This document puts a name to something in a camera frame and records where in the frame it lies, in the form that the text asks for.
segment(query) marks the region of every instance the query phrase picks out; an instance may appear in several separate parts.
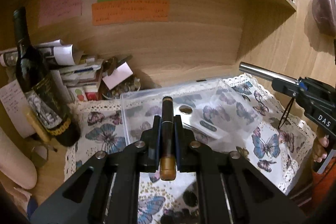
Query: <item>gold rope trim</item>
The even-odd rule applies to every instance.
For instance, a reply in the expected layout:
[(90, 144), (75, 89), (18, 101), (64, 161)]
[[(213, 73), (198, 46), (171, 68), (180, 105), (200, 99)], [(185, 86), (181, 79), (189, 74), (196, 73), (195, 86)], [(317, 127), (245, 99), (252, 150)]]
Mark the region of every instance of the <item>gold rope trim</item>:
[(56, 130), (47, 129), (47, 131), (53, 136), (61, 135), (65, 130), (68, 129), (70, 123), (71, 123), (71, 119), (68, 117), (68, 119), (64, 122), (63, 125), (60, 126), (60, 128), (58, 128)]

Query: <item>gold cap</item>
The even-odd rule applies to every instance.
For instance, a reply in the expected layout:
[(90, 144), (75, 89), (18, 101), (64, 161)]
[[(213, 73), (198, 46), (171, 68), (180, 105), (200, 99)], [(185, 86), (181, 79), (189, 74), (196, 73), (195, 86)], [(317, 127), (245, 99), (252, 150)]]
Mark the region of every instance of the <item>gold cap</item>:
[(160, 179), (174, 180), (176, 178), (175, 157), (163, 157), (160, 159)]

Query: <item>bottle neck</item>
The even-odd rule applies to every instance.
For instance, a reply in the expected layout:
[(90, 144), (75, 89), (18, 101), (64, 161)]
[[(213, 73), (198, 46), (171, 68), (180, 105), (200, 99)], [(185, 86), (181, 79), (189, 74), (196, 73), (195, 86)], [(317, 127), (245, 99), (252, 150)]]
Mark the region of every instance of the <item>bottle neck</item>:
[(31, 46), (26, 20), (26, 9), (24, 7), (14, 11), (13, 21), (18, 56), (23, 57), (29, 46)]
[(29, 37), (25, 37), (16, 43), (18, 56), (23, 57), (31, 46)]

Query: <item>wine bottle label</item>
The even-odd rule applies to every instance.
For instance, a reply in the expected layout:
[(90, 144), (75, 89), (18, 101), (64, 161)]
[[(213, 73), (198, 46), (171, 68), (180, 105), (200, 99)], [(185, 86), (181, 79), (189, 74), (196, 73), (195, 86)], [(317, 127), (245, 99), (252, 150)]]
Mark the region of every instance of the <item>wine bottle label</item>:
[(46, 130), (52, 135), (62, 134), (70, 125), (68, 107), (59, 100), (58, 90), (49, 73), (38, 84), (26, 92), (31, 109)]

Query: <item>orange sticky note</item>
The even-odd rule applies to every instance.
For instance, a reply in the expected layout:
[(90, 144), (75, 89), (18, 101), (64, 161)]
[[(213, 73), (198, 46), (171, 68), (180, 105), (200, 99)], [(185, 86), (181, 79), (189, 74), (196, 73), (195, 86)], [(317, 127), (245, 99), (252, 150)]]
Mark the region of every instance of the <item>orange sticky note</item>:
[(168, 21), (169, 0), (112, 0), (92, 4), (94, 26), (127, 21)]

